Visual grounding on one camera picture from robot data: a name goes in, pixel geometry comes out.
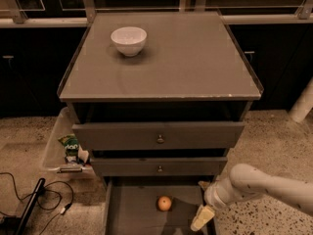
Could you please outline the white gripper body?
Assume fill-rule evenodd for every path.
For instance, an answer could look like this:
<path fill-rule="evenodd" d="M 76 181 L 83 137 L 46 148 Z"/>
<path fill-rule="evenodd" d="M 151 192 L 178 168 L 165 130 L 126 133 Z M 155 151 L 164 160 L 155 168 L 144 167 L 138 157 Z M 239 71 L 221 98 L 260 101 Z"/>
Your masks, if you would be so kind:
<path fill-rule="evenodd" d="M 236 201 L 234 188 L 229 178 L 210 184 L 204 191 L 205 202 L 215 210 L 225 209 Z"/>

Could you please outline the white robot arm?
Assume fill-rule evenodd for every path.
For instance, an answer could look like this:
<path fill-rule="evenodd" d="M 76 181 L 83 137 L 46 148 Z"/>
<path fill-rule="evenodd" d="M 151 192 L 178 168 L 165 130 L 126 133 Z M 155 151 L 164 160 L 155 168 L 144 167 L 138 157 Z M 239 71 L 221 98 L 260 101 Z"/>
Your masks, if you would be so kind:
<path fill-rule="evenodd" d="M 256 111 L 205 188 L 218 235 L 312 235 L 312 86 L 289 112 Z"/>

